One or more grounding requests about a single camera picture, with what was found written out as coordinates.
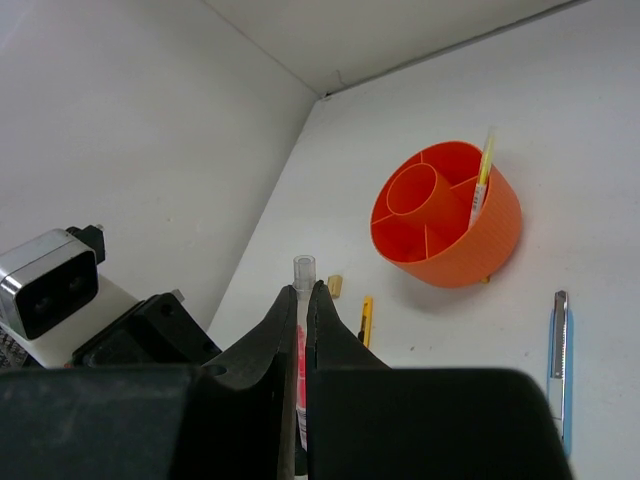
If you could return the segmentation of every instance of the orange pen holder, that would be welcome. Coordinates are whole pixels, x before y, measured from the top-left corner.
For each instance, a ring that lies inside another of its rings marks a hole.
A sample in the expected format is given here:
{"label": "orange pen holder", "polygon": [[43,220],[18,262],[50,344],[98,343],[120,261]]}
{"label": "orange pen holder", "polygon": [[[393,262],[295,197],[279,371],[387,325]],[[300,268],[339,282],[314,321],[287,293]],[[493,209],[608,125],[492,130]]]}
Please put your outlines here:
{"label": "orange pen holder", "polygon": [[496,167],[484,205],[469,216],[482,151],[464,142],[433,145],[407,160],[383,187],[371,215],[385,259],[438,287],[463,287],[495,272],[522,230],[520,202]]}

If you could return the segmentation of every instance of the yellow highlighter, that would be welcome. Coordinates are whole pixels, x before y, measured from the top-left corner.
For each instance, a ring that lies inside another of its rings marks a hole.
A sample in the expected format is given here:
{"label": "yellow highlighter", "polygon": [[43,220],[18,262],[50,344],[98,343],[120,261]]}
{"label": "yellow highlighter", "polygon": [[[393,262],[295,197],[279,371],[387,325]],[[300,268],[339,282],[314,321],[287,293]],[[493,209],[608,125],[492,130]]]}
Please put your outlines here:
{"label": "yellow highlighter", "polygon": [[360,331],[358,332],[358,340],[360,340],[365,347],[369,348],[371,343],[371,324],[373,322],[373,297],[364,297],[364,304],[362,305],[362,323],[360,324]]}
{"label": "yellow highlighter", "polygon": [[489,173],[491,172],[491,161],[493,160],[493,143],[495,140],[496,127],[489,128],[487,141],[484,143],[482,152],[482,160],[480,161],[480,171],[478,172],[478,181],[476,182],[476,190],[473,193],[473,203],[471,204],[471,215],[469,216],[469,228],[476,223],[484,197],[487,194],[487,183],[489,181]]}

